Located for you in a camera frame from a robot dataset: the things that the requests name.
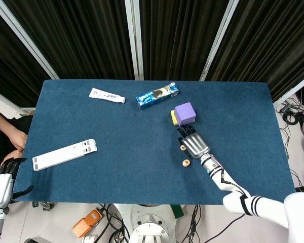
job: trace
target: yellow sponge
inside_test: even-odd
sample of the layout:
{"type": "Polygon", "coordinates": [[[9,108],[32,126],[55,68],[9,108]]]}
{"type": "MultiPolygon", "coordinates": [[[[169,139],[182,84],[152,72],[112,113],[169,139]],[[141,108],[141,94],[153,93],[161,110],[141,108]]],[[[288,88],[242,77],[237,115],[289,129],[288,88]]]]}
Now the yellow sponge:
{"type": "Polygon", "coordinates": [[[172,118],[173,125],[174,125],[174,126],[178,125],[177,118],[176,118],[176,116],[174,115],[174,110],[172,110],[170,113],[171,113],[171,118],[172,118]]]}

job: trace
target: robotic hand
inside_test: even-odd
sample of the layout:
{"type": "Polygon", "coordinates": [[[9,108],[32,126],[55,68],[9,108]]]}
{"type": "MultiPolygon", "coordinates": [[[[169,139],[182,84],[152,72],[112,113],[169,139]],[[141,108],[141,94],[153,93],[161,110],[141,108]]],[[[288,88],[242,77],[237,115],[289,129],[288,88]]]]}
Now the robotic hand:
{"type": "Polygon", "coordinates": [[[251,196],[227,173],[223,165],[209,153],[210,148],[192,126],[182,126],[179,143],[186,147],[189,157],[199,158],[201,165],[220,190],[231,191],[223,198],[225,208],[231,213],[244,213],[275,222],[289,229],[290,243],[304,242],[304,193],[287,196],[284,203],[262,196],[251,196]]]}
{"type": "Polygon", "coordinates": [[[0,167],[0,236],[6,214],[9,212],[8,204],[14,203],[14,199],[28,194],[34,188],[29,186],[24,191],[12,193],[19,165],[25,160],[25,158],[10,158],[0,167]]]}

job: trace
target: toothpaste tube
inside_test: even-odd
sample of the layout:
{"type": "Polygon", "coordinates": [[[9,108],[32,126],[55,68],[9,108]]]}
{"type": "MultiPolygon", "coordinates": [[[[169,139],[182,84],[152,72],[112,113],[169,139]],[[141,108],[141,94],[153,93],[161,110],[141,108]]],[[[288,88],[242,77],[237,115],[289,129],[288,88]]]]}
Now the toothpaste tube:
{"type": "Polygon", "coordinates": [[[125,103],[125,97],[115,95],[112,93],[108,93],[103,90],[98,90],[95,88],[92,88],[89,97],[102,99],[102,100],[109,100],[109,101],[116,102],[116,103],[123,103],[123,104],[125,103]]]}
{"type": "Polygon", "coordinates": [[[151,105],[159,103],[160,101],[176,96],[178,92],[178,86],[175,84],[175,82],[172,82],[171,84],[164,86],[163,88],[137,96],[136,102],[140,109],[144,109],[151,105]]]}

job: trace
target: small wooden piece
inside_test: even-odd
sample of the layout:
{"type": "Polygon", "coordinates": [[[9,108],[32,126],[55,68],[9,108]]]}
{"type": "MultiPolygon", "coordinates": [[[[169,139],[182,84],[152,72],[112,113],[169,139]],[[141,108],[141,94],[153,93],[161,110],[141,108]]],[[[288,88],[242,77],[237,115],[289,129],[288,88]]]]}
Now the small wooden piece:
{"type": "Polygon", "coordinates": [[[191,164],[191,161],[189,160],[189,159],[185,159],[183,162],[182,162],[182,165],[184,166],[184,167],[187,167],[187,166],[189,166],[191,164]]]}

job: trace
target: person's arm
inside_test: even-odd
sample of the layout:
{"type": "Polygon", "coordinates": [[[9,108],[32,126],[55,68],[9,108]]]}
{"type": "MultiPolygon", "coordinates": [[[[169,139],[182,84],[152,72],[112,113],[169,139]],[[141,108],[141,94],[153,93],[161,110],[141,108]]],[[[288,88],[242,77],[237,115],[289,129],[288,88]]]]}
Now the person's arm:
{"type": "Polygon", "coordinates": [[[15,128],[0,115],[0,131],[2,131],[19,151],[25,148],[27,134],[15,128]]]}

